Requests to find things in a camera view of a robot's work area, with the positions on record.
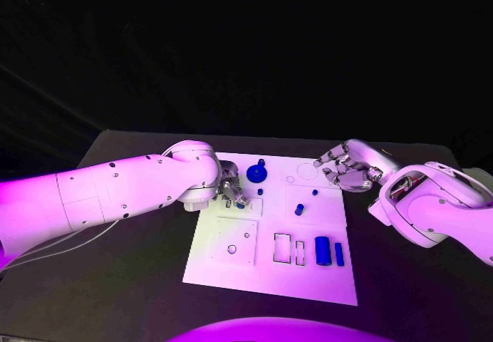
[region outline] white board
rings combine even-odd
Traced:
[[[243,209],[226,208],[219,198],[200,211],[183,282],[356,306],[340,189],[309,159],[216,154],[237,165],[247,204]],[[260,158],[266,179],[255,184],[247,181],[246,169]],[[299,216],[294,214],[296,204],[304,205]],[[330,240],[330,266],[315,264],[318,236]],[[344,266],[335,263],[335,242],[341,243]]]

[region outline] dark curtain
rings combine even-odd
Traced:
[[[0,11],[1,178],[76,167],[105,129],[425,142],[491,171],[481,13],[46,0]]]

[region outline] small blue part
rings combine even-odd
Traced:
[[[259,159],[259,163],[246,169],[246,178],[252,183],[260,183],[266,179],[263,159]]]
[[[330,245],[327,237],[315,237],[315,264],[320,266],[331,265]]]
[[[302,204],[298,204],[298,206],[295,207],[295,211],[294,213],[299,216],[302,213],[302,209],[305,208],[305,206]]]
[[[344,257],[341,256],[341,244],[335,243],[335,260],[337,266],[344,266]]]

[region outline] table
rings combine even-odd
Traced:
[[[108,130],[79,167],[160,153],[185,139],[206,141],[220,152],[311,158],[338,144]],[[456,167],[442,146],[374,145],[402,164],[435,160]],[[279,316],[396,341],[485,341],[493,336],[493,268],[451,238],[425,249],[383,226],[366,211],[376,191],[344,193],[357,307],[183,284],[198,213],[175,202],[119,221],[74,251],[8,271],[0,283],[0,333],[49,341],[164,341],[217,321]],[[89,228],[61,249],[106,227]]]

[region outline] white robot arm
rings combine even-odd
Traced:
[[[399,167],[384,151],[350,139],[315,160],[343,190],[363,192],[381,185],[369,213],[422,247],[448,236],[493,266],[493,194],[471,177],[436,162]],[[481,191],[469,186],[472,182]]]
[[[162,154],[0,183],[0,270],[49,239],[174,201],[194,211],[221,193],[245,205],[237,167],[210,145],[185,140]]]

